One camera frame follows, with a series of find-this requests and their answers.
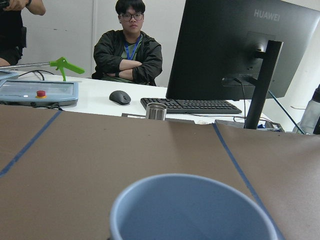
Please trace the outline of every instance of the huawei logo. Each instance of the huawei logo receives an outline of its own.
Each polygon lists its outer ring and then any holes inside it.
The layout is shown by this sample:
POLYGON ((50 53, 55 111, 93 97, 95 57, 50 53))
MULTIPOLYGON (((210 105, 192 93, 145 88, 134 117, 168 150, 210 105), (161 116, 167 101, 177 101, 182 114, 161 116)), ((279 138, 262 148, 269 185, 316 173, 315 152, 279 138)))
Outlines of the huawei logo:
POLYGON ((269 11, 262 11, 259 9, 254 10, 254 16, 256 18, 266 19, 266 20, 275 21, 275 22, 279 22, 279 20, 280 20, 279 14, 269 12, 269 11))

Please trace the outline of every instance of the white wall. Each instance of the white wall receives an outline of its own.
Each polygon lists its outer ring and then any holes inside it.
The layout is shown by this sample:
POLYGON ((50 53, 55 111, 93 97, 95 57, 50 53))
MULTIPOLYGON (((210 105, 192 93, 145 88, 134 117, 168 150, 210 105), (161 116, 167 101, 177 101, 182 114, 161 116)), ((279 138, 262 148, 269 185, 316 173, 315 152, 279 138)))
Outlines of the white wall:
MULTIPOLYGON (((43 0, 47 12, 34 16, 23 11, 27 26, 27 44, 20 63, 54 61, 59 57, 85 69, 77 75, 66 70, 69 76, 90 77, 94 71, 93 46, 103 33, 121 29, 115 11, 116 0, 43 0)), ((175 54, 185 0, 144 0, 145 21, 142 30, 162 45, 163 72, 156 78, 158 86, 168 85, 175 54)), ((286 0, 293 4, 320 11, 320 0, 286 0)), ((320 84, 320 25, 317 27, 301 64, 285 97, 279 99, 293 118, 299 122, 313 91, 320 84)), ((273 121, 281 123, 286 131, 294 127, 289 118, 267 99, 263 112, 273 121)))

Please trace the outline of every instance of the emergency stop button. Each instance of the emergency stop button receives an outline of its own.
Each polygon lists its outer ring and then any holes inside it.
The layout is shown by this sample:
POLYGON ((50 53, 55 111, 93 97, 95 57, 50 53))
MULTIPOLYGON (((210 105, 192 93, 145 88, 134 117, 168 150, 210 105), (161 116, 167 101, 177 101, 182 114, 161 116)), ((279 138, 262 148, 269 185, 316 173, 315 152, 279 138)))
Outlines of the emergency stop button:
POLYGON ((43 90, 36 91, 36 98, 44 99, 46 97, 47 97, 46 96, 46 91, 43 91, 43 90))

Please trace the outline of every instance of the green trigger handle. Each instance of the green trigger handle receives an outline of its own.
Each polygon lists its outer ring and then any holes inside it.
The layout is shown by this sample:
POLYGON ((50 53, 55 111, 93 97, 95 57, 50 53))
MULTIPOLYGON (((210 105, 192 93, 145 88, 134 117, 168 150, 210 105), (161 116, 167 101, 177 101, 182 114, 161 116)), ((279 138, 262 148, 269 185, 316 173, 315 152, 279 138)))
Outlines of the green trigger handle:
POLYGON ((60 57, 58 60, 50 61, 49 63, 51 67, 56 67, 55 70, 60 70, 64 82, 67 81, 64 68, 69 69, 77 74, 83 74, 85 72, 83 68, 73 65, 71 63, 68 63, 67 59, 63 56, 60 57))

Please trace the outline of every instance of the metal cup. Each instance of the metal cup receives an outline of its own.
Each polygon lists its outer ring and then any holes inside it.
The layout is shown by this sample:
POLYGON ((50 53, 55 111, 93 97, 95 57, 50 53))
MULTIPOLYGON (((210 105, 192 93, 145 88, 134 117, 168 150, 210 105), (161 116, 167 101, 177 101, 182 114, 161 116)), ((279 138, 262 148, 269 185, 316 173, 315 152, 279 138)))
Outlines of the metal cup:
POLYGON ((165 120, 167 106, 162 103, 150 102, 146 105, 146 119, 165 120))

